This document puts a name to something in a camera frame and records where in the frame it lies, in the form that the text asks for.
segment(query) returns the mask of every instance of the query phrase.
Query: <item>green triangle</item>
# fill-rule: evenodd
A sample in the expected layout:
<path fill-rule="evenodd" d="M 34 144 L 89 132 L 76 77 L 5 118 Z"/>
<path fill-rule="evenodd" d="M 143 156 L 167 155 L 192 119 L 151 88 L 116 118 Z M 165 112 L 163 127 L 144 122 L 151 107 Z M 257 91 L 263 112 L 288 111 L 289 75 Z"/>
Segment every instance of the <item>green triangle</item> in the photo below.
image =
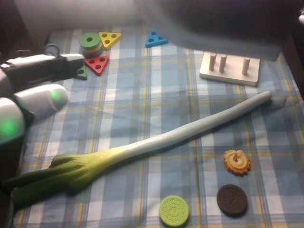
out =
<path fill-rule="evenodd" d="M 75 77 L 77 79 L 86 80 L 86 68 L 85 65 L 82 66 L 82 68 L 79 68 L 77 71 L 77 76 Z"/>

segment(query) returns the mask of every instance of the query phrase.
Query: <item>triangle block with holes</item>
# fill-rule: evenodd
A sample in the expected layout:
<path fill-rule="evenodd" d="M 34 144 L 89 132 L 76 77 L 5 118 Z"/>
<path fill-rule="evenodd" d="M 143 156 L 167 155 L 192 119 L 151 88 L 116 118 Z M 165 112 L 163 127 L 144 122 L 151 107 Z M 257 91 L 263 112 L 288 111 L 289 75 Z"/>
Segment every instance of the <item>triangle block with holes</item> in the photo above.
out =
<path fill-rule="evenodd" d="M 154 47 L 161 44 L 167 44 L 168 40 L 164 39 L 157 31 L 150 31 L 147 41 L 146 41 L 146 48 Z"/>
<path fill-rule="evenodd" d="M 91 68 L 91 70 L 97 74 L 101 75 L 108 64 L 110 58 L 109 56 L 99 56 L 95 58 L 89 58 L 85 60 L 85 64 Z"/>
<path fill-rule="evenodd" d="M 83 65 L 82 68 L 79 68 L 77 70 L 77 76 L 75 77 L 76 79 L 81 79 L 81 80 L 86 80 L 86 66 Z"/>
<path fill-rule="evenodd" d="M 99 32 L 98 34 L 104 45 L 105 50 L 108 50 L 110 47 L 112 47 L 122 37 L 121 33 Z"/>

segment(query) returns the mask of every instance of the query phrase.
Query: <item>yellow ring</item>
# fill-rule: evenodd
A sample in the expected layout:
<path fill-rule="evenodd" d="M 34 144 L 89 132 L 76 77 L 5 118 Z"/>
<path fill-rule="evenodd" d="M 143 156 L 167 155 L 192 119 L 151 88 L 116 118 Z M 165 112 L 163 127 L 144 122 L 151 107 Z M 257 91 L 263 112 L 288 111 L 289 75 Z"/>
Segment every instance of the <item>yellow ring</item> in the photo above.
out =
<path fill-rule="evenodd" d="M 95 47 L 94 49 L 92 49 L 92 50 L 87 50 L 87 49 L 82 49 L 84 52 L 86 52 L 86 53 L 93 53 L 93 52 L 96 52 L 96 51 L 98 51 L 100 48 L 101 48 L 101 46 L 102 46 L 102 42 L 100 42 L 100 45 L 98 46 L 98 47 Z"/>

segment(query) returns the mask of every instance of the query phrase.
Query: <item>glowing green led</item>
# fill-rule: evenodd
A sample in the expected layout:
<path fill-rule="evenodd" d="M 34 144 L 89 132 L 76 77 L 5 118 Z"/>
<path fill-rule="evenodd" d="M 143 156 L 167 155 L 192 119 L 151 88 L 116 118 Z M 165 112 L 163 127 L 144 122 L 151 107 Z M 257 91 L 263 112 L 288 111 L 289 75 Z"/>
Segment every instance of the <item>glowing green led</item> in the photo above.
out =
<path fill-rule="evenodd" d="M 0 123 L 0 132 L 2 137 L 12 137 L 18 132 L 18 124 L 14 120 L 5 120 Z"/>
<path fill-rule="evenodd" d="M 51 98 L 53 99 L 53 101 L 60 101 L 60 93 L 56 90 L 51 90 L 49 92 Z"/>

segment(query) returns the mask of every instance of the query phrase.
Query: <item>stacked rings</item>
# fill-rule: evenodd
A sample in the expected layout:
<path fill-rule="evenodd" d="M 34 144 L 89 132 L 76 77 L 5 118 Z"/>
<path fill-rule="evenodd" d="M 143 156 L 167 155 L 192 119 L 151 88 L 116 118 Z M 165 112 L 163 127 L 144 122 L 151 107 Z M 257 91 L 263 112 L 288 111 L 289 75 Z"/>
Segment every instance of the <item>stacked rings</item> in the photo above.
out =
<path fill-rule="evenodd" d="M 86 58 L 100 56 L 103 51 L 102 42 L 96 33 L 85 33 L 80 39 L 80 46 L 82 48 L 82 54 Z"/>

